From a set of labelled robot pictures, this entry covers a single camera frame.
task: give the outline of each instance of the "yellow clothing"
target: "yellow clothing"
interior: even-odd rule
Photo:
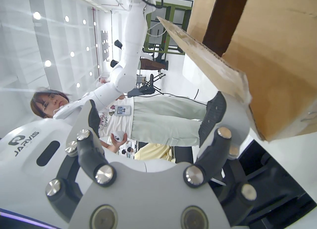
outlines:
[[[168,145],[148,143],[134,155],[137,160],[164,159],[172,161],[171,147]]]

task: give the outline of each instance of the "short brown hair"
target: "short brown hair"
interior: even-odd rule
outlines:
[[[67,99],[67,101],[69,102],[69,98],[67,97],[67,95],[63,92],[57,91],[57,90],[49,90],[46,88],[41,88],[41,90],[36,91],[33,95],[33,98],[31,99],[30,102],[30,106],[31,106],[31,110],[33,111],[33,113],[41,118],[45,118],[48,117],[38,106],[36,103],[40,103],[42,105],[44,105],[44,101],[40,98],[40,96],[42,95],[47,95],[50,96],[51,94],[56,94],[56,95],[60,95],[64,98]]]

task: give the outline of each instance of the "light green pants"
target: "light green pants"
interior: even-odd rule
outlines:
[[[206,106],[186,98],[134,97],[131,139],[170,146],[199,145]]]

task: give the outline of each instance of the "white ceiling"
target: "white ceiling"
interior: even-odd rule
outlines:
[[[71,94],[73,100],[95,88],[94,81],[101,73],[97,65],[102,67],[101,31],[111,33],[108,28],[111,23],[99,21],[105,13],[96,10],[93,13],[80,0],[0,0],[0,3],[0,137],[3,137],[36,119],[29,107],[36,88],[61,90]],[[33,18],[34,12],[40,13],[40,20]],[[105,18],[111,20],[111,14]],[[50,67],[44,66],[46,60],[51,61]]]

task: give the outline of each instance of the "purple light strip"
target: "purple light strip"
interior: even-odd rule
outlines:
[[[47,226],[47,225],[44,225],[44,224],[29,220],[29,219],[26,219],[26,218],[22,218],[22,217],[19,217],[19,216],[16,216],[16,215],[8,214],[8,213],[5,213],[5,212],[0,212],[0,215],[4,216],[4,217],[15,219],[15,220],[19,220],[19,221],[22,221],[22,222],[25,222],[25,223],[33,224],[33,225],[36,225],[36,226],[41,226],[43,228],[56,229],[55,227],[50,227],[50,226]]]

